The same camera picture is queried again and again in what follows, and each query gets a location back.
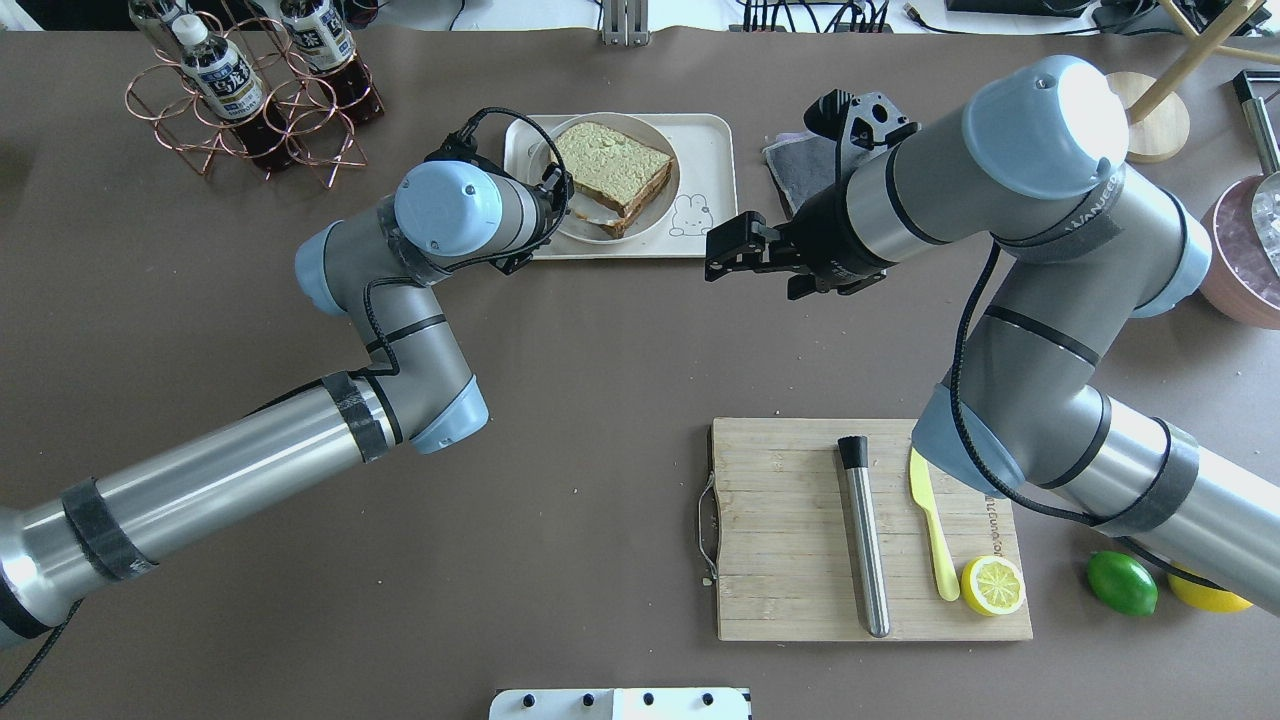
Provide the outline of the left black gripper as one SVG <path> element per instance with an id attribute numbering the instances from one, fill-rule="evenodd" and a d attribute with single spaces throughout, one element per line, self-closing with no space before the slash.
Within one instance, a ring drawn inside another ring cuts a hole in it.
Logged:
<path id="1" fill-rule="evenodd" d="M 548 165 L 540 183 L 535 186 L 535 199 L 541 202 L 543 210 L 536 249 L 550 242 L 550 237 L 568 214 L 573 195 L 573 177 L 564 165 Z"/>

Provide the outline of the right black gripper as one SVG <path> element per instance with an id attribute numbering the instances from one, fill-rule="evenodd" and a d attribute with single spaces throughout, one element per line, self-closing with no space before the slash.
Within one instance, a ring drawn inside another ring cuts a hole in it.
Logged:
<path id="1" fill-rule="evenodd" d="M 850 222 L 846 190 L 836 183 L 809 199 L 785 224 L 785 242 L 795 250 L 799 269 L 791 263 L 791 247 L 758 211 L 745 211 L 707 234 L 707 282 L 736 272 L 795 274 L 787 297 L 835 291 L 851 295 L 887 277 L 888 261 L 876 256 Z"/>

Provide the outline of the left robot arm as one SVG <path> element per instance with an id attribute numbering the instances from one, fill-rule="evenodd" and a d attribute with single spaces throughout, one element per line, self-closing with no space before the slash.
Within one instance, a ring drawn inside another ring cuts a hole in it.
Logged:
<path id="1" fill-rule="evenodd" d="M 29 511 L 4 509 L 3 647 L 397 445 L 431 454 L 481 429 L 486 404 L 433 287 L 472 264 L 512 272 L 527 261 L 572 193 L 561 167 L 525 184 L 486 161 L 431 159 L 369 210 L 307 240 L 294 258 L 298 284 L 321 311 L 349 318 L 369 364 Z"/>

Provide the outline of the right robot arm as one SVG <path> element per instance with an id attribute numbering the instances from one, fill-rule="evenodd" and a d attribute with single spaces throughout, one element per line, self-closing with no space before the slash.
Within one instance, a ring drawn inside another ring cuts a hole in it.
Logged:
<path id="1" fill-rule="evenodd" d="M 808 128 L 837 146 L 835 182 L 781 225 L 745 211 L 710 229 L 705 278 L 787 272 L 790 299 L 847 295 L 987 233 L 989 261 L 1005 252 L 1012 265 L 978 313 L 980 273 L 914 428 L 918 451 L 974 489 L 1276 612 L 1277 487 L 1091 387 L 1124 324 L 1170 310 L 1211 259 L 1185 206 L 1126 164 L 1126 115 L 1105 76 L 1047 56 L 859 161 L 865 109 L 837 91 L 808 109 Z"/>

